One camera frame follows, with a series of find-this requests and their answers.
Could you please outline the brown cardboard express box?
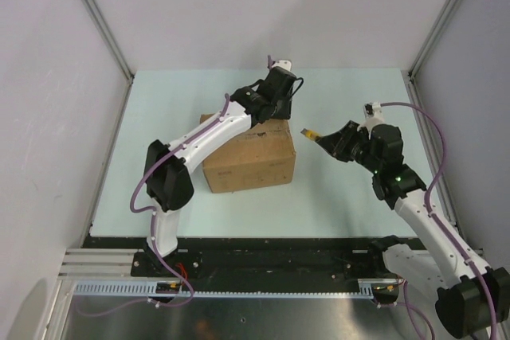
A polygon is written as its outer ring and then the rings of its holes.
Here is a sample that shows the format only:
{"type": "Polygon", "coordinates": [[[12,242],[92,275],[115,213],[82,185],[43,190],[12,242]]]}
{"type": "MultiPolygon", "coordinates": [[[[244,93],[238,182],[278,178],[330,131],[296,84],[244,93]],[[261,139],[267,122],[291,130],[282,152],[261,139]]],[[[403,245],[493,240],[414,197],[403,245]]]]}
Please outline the brown cardboard express box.
{"type": "Polygon", "coordinates": [[[296,150],[288,121],[271,119],[237,135],[202,163],[212,193],[289,184],[296,150]]]}

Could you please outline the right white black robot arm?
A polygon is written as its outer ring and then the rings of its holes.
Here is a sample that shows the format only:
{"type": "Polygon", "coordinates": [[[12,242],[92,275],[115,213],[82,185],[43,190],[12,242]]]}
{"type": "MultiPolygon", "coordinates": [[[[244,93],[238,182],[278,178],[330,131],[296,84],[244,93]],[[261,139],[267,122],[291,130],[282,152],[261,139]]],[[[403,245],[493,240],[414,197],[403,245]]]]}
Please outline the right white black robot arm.
{"type": "Polygon", "coordinates": [[[408,244],[388,236],[367,257],[377,277],[403,277],[434,301],[443,327],[455,338],[495,329],[509,317],[509,273],[492,268],[460,237],[441,209],[426,201],[426,184],[404,162],[402,133],[379,123],[348,122],[330,135],[314,139],[341,162],[356,162],[372,175],[376,197],[388,204],[415,232],[430,258],[417,256],[408,244]]]}

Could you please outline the yellow utility knife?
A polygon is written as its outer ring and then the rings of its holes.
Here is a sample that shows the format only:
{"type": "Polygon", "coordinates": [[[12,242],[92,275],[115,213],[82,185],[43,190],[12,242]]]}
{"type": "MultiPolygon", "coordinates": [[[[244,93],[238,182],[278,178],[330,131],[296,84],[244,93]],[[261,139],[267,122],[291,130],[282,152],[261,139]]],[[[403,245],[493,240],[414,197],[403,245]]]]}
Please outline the yellow utility knife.
{"type": "Polygon", "coordinates": [[[315,132],[313,130],[306,129],[306,128],[302,129],[300,133],[303,136],[305,136],[307,139],[312,140],[313,142],[316,142],[317,140],[319,140],[321,138],[320,134],[318,134],[317,132],[315,132]]]}

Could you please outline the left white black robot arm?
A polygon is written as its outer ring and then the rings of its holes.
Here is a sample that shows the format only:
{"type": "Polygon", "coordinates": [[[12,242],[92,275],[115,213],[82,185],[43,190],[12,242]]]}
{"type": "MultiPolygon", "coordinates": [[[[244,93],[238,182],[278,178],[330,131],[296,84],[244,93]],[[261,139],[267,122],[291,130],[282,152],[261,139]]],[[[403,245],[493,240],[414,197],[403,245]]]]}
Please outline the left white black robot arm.
{"type": "Polygon", "coordinates": [[[270,119],[289,119],[297,81],[304,82],[292,73],[291,61],[274,61],[266,78],[226,94],[220,111],[194,130],[168,144],[155,140],[149,145],[144,175],[131,196],[130,209],[152,212],[147,238],[152,253],[147,264],[157,275],[167,276],[175,269],[179,214],[194,196],[191,175],[234,137],[270,119]]]}

